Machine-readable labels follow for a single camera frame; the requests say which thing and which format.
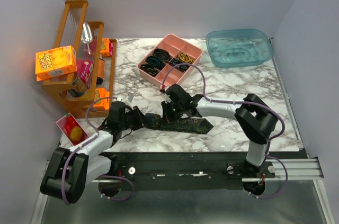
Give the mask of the small orange box upper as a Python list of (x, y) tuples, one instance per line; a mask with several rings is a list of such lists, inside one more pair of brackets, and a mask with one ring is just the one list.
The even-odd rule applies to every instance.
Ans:
[(113, 45), (109, 38), (102, 38), (100, 53), (102, 57), (111, 57), (113, 55)]

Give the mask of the yellow rolled tie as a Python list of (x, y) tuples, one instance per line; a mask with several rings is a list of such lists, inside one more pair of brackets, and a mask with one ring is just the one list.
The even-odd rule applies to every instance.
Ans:
[(191, 58), (187, 53), (180, 52), (177, 58), (183, 63), (194, 64), (194, 59)]

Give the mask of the orange Scrub Daddy box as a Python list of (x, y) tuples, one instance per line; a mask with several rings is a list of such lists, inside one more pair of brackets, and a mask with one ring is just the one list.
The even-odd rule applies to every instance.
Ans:
[(76, 71), (76, 51), (72, 46), (58, 47), (35, 54), (37, 82)]

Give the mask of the orange bottle on rack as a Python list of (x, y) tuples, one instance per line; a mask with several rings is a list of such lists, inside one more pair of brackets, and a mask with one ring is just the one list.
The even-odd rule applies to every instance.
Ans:
[(103, 58), (99, 59), (98, 71), (97, 71), (97, 79), (96, 84), (101, 85), (104, 80), (104, 60)]

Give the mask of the pink product box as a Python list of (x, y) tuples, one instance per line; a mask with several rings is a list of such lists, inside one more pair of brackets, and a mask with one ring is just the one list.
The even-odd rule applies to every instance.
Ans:
[(93, 63), (90, 60), (77, 59), (77, 74), (85, 85), (88, 84), (91, 78), (93, 67)]

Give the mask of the aluminium rail frame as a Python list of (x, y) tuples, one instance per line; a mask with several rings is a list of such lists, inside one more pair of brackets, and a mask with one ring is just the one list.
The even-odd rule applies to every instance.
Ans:
[(317, 159), (273, 161), (275, 178), (266, 179), (265, 194), (286, 189), (276, 198), (256, 200), (243, 191), (148, 191), (130, 200), (113, 202), (99, 195), (95, 180), (71, 206), (40, 194), (32, 223), (334, 223)]

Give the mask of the translucent blue plastic tub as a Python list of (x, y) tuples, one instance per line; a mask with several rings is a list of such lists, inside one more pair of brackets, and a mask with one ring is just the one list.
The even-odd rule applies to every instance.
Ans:
[(258, 66), (274, 54), (269, 38), (257, 29), (213, 31), (206, 36), (206, 46), (218, 68)]

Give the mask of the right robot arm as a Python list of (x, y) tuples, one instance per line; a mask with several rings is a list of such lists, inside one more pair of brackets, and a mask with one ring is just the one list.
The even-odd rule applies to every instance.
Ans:
[(187, 115), (189, 118), (218, 117), (235, 120), (249, 139), (244, 161), (244, 172), (256, 177), (263, 171), (263, 164), (271, 141), (271, 133), (279, 115), (271, 110), (257, 95), (248, 94), (241, 101), (211, 99), (202, 94), (191, 96), (180, 85), (173, 84), (165, 90), (161, 106), (163, 119), (174, 122)]

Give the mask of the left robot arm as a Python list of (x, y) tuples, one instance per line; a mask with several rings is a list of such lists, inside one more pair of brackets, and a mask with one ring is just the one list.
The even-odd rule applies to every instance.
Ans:
[(40, 192), (59, 198), (66, 205), (76, 203), (86, 184), (103, 176), (106, 179), (132, 182), (118, 172), (116, 157), (103, 155), (125, 130), (136, 131), (145, 127), (146, 116), (137, 106), (125, 102), (112, 102), (108, 117), (88, 139), (69, 149), (54, 150), (40, 185)]

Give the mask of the pink bin with fruit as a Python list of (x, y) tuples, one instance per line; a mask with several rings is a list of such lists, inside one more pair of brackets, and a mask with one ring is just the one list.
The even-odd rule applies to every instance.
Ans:
[(78, 145), (89, 137), (87, 132), (71, 113), (67, 113), (56, 121), (56, 125), (73, 146)]

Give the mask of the dark floral patterned necktie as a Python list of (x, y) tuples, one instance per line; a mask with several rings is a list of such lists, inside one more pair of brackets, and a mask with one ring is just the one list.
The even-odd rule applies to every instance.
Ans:
[(157, 131), (171, 131), (206, 135), (213, 125), (205, 118), (182, 118), (167, 122), (160, 115), (146, 113), (145, 127)]

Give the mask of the small orange box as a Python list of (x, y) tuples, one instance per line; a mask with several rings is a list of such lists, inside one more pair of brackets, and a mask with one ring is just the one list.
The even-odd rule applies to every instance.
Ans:
[(109, 97), (110, 92), (105, 88), (96, 88), (95, 89), (95, 98), (96, 103), (93, 105), (93, 111), (104, 111), (109, 109)]
[(109, 38), (102, 38), (100, 53), (102, 57), (111, 57), (113, 55), (113, 45)]

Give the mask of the metal scoop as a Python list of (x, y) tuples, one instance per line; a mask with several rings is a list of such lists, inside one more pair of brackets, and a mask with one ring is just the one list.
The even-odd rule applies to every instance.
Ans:
[(81, 42), (87, 45), (87, 52), (91, 55), (90, 43), (93, 41), (92, 31), (87, 22), (83, 23)]

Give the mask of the teal rolled tie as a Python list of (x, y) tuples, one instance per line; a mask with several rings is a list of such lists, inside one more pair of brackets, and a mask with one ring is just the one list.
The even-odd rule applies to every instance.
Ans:
[(156, 56), (148, 56), (145, 61), (148, 65), (153, 67), (159, 67), (160, 69), (164, 67), (163, 61)]

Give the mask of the black gold rolled tie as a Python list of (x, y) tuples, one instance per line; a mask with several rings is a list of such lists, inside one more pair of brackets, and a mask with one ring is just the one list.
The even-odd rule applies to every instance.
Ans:
[(156, 77), (159, 73), (159, 70), (157, 68), (149, 64), (140, 65), (140, 69), (152, 77)]

